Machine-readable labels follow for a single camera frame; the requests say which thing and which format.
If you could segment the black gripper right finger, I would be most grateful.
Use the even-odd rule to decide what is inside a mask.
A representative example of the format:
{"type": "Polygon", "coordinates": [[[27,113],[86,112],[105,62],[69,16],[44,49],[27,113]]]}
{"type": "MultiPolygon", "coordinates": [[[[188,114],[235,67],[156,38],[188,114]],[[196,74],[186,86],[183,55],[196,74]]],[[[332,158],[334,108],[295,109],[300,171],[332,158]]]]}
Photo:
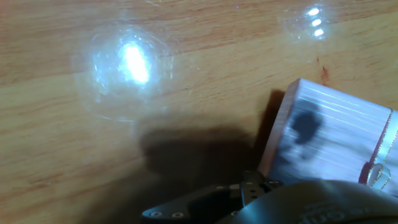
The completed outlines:
{"type": "Polygon", "coordinates": [[[273,191],[284,183],[280,180],[264,177],[257,170],[245,170],[241,182],[241,198],[243,204],[250,204],[264,194],[273,191]]]}

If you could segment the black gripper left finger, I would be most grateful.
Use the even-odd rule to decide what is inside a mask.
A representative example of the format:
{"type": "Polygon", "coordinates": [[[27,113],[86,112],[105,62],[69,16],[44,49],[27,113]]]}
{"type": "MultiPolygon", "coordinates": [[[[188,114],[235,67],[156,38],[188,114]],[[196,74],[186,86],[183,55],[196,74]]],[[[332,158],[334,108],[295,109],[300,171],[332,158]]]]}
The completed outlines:
{"type": "Polygon", "coordinates": [[[229,223],[243,207],[238,184],[211,185],[144,211],[142,223],[229,223]]]}

